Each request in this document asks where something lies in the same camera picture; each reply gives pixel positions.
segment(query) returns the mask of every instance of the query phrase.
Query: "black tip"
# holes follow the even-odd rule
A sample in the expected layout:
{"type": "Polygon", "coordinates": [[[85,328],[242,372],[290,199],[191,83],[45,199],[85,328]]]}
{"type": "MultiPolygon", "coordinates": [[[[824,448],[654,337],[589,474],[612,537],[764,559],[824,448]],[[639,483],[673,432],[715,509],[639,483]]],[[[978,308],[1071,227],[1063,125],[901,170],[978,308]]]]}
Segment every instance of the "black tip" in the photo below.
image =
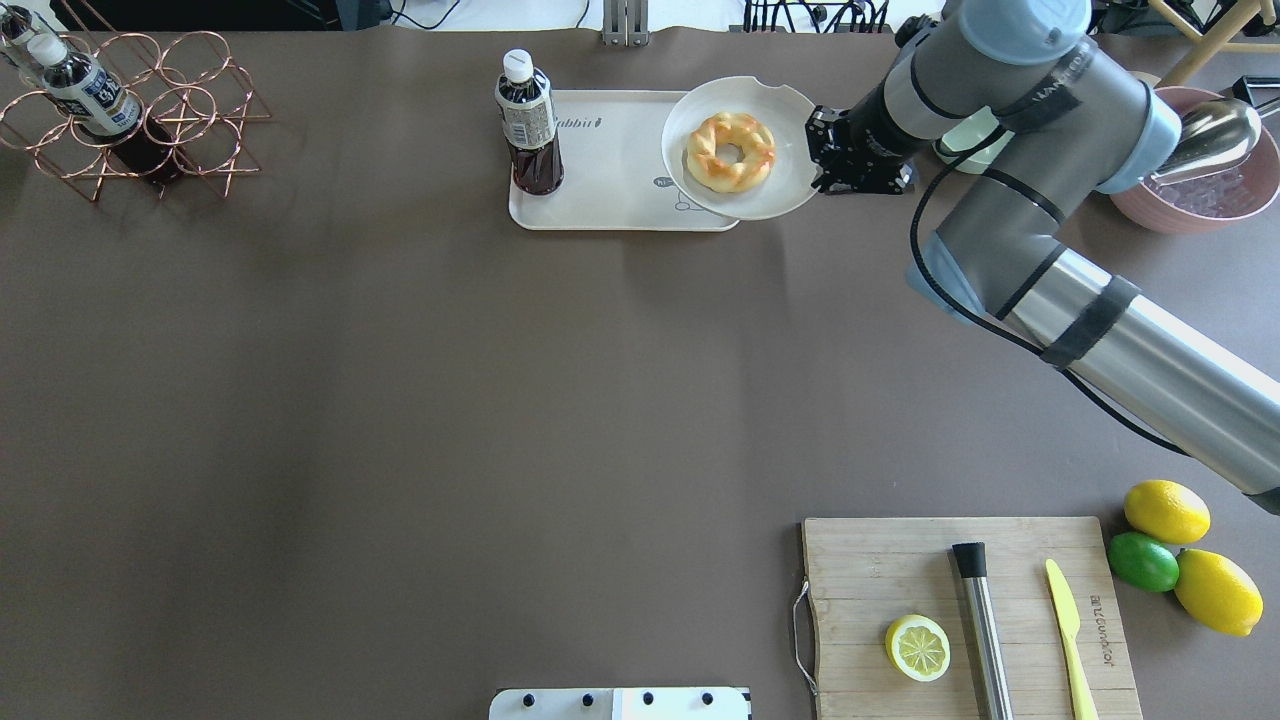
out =
{"type": "Polygon", "coordinates": [[[961,578],[987,577],[987,544],[980,542],[963,542],[952,544],[951,551],[956,555],[956,565],[960,568],[961,578]]]}

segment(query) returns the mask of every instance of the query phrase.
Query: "cutting board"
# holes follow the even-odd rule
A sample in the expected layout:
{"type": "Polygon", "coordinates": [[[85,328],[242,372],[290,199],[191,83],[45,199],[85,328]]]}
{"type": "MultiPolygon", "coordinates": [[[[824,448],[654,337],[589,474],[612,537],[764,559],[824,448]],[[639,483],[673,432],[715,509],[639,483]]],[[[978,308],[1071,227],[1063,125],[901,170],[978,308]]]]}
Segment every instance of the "cutting board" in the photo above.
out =
{"type": "Polygon", "coordinates": [[[1005,674],[1019,720],[1071,720],[1066,662],[1044,577],[1062,568],[1102,720],[1142,720],[1097,518],[852,518],[804,521],[815,633],[818,720],[978,720],[980,679],[951,546],[987,544],[1005,674]],[[890,665],[884,632],[908,612],[938,621],[951,669],[918,683],[890,665]]]}

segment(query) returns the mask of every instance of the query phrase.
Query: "gray table surface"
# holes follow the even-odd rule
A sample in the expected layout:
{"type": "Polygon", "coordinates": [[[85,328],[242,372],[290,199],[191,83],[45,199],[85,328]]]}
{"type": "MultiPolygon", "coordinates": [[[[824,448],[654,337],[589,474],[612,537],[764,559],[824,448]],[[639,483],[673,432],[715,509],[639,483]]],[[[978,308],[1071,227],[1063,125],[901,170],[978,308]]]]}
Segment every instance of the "gray table surface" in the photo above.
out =
{"type": "MultiPolygon", "coordinates": [[[[518,228],[492,99],[511,47],[566,88],[754,74],[835,106],[895,53],[598,37],[232,36],[275,122],[227,201],[92,206],[0,154],[0,714],[465,719],[504,687],[735,684],[755,717],[808,717],[800,520],[1111,530],[1155,477],[1280,598],[1280,519],[905,286],[915,197],[723,234],[518,228]]],[[[1107,47],[1158,73],[1187,46],[1107,47]]],[[[1194,83],[1245,70],[1274,60],[1194,83]]],[[[1166,237],[1094,196],[1061,238],[1276,375],[1277,218],[1166,237]]],[[[1117,592],[1147,717],[1275,714],[1280,621],[1236,639],[1117,592]]]]}

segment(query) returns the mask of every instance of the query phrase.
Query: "white bottle cap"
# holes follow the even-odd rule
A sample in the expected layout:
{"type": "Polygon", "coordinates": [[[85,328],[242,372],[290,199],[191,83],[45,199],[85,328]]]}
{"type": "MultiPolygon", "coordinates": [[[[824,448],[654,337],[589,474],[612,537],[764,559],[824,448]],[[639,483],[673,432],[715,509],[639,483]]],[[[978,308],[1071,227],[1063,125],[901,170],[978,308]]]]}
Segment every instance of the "white bottle cap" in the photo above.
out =
{"type": "Polygon", "coordinates": [[[31,38],[31,42],[27,44],[27,50],[37,63],[46,68],[61,63],[68,53],[70,53],[61,38],[49,33],[37,35],[31,38]]]}
{"type": "Polygon", "coordinates": [[[529,82],[534,77],[534,59],[527,50],[512,50],[502,56],[502,72],[511,82],[529,82]]]}

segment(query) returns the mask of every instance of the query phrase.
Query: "bagel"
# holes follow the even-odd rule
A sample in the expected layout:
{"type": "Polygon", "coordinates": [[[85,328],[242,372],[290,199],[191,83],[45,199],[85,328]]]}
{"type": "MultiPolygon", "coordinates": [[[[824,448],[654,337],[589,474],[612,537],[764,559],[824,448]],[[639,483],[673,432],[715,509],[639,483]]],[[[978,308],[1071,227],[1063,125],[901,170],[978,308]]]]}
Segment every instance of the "bagel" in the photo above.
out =
{"type": "Polygon", "coordinates": [[[773,169],[777,146],[764,123],[746,113],[716,113],[689,135],[685,167],[694,179],[716,192],[744,192],[764,182],[773,169]],[[742,158],[726,163],[716,156],[724,145],[742,158]]]}

